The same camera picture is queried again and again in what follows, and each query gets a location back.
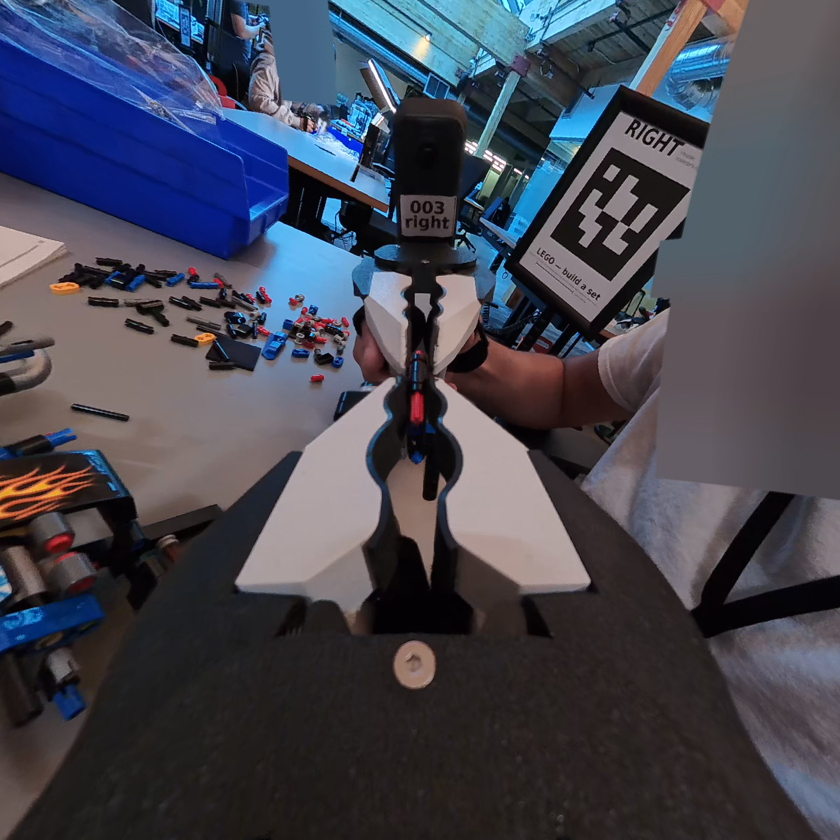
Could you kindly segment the black framed marker sign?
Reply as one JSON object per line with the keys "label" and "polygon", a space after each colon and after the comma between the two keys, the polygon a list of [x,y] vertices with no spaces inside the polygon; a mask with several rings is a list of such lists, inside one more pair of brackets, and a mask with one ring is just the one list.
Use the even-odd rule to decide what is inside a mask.
{"label": "black framed marker sign", "polygon": [[709,123],[621,86],[507,260],[587,339],[655,273],[686,220]]}

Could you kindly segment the black lego beam with pins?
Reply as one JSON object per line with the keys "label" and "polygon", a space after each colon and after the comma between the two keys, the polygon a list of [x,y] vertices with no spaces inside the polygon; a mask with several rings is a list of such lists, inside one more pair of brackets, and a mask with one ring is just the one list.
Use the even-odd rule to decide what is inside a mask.
{"label": "black lego beam with pins", "polygon": [[415,466],[422,465],[423,499],[435,501],[441,476],[438,463],[438,433],[435,424],[434,378],[431,363],[423,350],[415,350],[406,370],[407,421],[406,451]]}

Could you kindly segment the clear plastic bag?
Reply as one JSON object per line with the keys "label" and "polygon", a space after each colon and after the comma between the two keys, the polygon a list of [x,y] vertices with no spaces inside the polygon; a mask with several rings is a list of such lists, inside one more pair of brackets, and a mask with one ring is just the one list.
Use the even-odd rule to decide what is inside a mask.
{"label": "clear plastic bag", "polygon": [[194,58],[110,1],[2,1],[2,41],[195,134],[220,97]]}

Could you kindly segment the flame printed lego assembly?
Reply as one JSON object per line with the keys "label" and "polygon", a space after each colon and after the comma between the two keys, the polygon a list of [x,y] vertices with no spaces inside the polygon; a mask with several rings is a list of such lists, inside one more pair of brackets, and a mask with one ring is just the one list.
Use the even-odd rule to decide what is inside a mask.
{"label": "flame printed lego assembly", "polygon": [[104,621],[104,576],[126,580],[140,609],[184,541],[222,514],[210,506],[140,524],[102,452],[60,449],[75,439],[65,429],[2,447],[1,688],[16,728],[49,702],[67,721],[85,710],[73,645]]}

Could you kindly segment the stacked blue plastic bins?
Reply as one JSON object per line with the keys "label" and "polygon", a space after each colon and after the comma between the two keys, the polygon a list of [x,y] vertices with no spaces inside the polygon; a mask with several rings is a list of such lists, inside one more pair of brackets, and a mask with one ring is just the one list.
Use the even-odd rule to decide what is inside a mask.
{"label": "stacked blue plastic bins", "polygon": [[230,259],[287,211],[287,151],[222,119],[215,143],[2,41],[1,170]]}

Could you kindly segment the background work table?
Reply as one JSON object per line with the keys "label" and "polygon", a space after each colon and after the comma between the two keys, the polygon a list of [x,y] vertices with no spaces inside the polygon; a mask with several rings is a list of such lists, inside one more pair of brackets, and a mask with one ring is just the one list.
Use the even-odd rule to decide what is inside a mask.
{"label": "background work table", "polygon": [[317,135],[293,129],[263,113],[226,109],[225,117],[285,149],[290,168],[318,182],[328,194],[360,202],[382,214],[388,210],[389,192],[379,176],[366,171],[354,175],[356,161],[335,153]]}

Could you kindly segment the white instruction booklet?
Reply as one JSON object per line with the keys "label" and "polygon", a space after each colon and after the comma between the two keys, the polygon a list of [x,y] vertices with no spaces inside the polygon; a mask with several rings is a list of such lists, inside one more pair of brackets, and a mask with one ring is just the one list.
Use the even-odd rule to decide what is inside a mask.
{"label": "white instruction booklet", "polygon": [[60,241],[1,226],[1,288],[67,254]]}

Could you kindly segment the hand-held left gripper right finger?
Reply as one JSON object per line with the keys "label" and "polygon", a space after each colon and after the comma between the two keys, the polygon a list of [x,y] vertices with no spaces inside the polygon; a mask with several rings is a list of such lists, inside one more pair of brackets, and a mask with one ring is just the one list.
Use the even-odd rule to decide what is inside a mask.
{"label": "hand-held left gripper right finger", "polygon": [[591,584],[529,450],[442,380],[434,464],[434,591],[488,613],[523,596],[583,592]]}

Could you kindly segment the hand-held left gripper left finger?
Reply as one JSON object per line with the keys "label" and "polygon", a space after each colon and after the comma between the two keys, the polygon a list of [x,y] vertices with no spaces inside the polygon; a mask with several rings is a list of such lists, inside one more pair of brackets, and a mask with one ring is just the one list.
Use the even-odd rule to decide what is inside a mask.
{"label": "hand-held left gripper left finger", "polygon": [[396,570],[387,478],[403,454],[395,378],[303,450],[238,574],[240,592],[333,602],[354,621]]}

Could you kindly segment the pile of small colourful lego pieces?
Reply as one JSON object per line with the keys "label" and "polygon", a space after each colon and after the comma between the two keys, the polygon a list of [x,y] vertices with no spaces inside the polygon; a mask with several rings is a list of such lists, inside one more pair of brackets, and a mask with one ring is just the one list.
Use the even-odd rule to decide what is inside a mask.
{"label": "pile of small colourful lego pieces", "polygon": [[221,274],[201,276],[194,267],[149,269],[96,257],[92,265],[75,263],[49,284],[49,291],[56,297],[82,295],[90,308],[120,312],[124,328],[133,333],[164,335],[176,347],[201,351],[213,373],[242,371],[206,361],[209,345],[221,334],[261,347],[259,361],[275,362],[285,351],[294,361],[312,360],[318,372],[309,381],[318,385],[324,381],[322,370],[342,368],[350,337],[347,318],[323,318],[300,293],[289,298],[288,312],[273,313],[264,286],[240,291]]}

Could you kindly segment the dark flat lego panel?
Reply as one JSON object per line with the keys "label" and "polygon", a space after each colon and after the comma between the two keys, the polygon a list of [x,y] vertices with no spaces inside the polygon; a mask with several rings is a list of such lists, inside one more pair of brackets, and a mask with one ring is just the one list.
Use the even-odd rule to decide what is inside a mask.
{"label": "dark flat lego panel", "polygon": [[261,347],[217,334],[205,359],[209,363],[230,363],[242,371],[253,372],[261,358]]}

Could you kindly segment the person's right forearm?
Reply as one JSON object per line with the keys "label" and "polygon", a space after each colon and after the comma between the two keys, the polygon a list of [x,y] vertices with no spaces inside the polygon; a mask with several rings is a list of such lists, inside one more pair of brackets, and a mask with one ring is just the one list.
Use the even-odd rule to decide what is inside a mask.
{"label": "person's right forearm", "polygon": [[538,430],[625,421],[632,411],[607,391],[600,355],[562,360],[492,343],[474,372],[474,401],[506,423]]}

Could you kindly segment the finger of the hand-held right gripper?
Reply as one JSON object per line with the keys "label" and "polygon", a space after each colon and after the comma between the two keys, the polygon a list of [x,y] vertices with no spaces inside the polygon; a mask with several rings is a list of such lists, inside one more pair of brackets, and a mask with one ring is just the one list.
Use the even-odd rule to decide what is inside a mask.
{"label": "finger of the hand-held right gripper", "polygon": [[384,377],[404,375],[416,349],[412,286],[406,274],[376,270],[364,299],[364,322],[384,358]]}
{"label": "finger of the hand-held right gripper", "polygon": [[471,275],[438,275],[436,282],[442,291],[430,312],[429,360],[434,376],[439,377],[475,331],[480,302]]}

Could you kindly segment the grey lego chassis assembly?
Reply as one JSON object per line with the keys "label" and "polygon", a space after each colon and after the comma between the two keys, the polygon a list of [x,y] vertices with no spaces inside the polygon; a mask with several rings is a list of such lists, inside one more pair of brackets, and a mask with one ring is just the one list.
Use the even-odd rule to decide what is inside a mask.
{"label": "grey lego chassis assembly", "polygon": [[1,397],[22,393],[43,384],[53,371],[48,349],[52,337],[9,339],[14,323],[1,323]]}

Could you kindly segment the person's right hand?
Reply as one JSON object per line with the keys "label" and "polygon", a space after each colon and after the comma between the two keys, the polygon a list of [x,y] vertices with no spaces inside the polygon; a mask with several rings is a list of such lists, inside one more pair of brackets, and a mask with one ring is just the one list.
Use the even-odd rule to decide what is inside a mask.
{"label": "person's right hand", "polygon": [[[448,374],[469,373],[487,360],[489,340],[483,328],[477,327],[455,359],[449,364]],[[379,385],[394,374],[372,331],[363,320],[353,345],[353,358],[360,366],[364,380]]]}

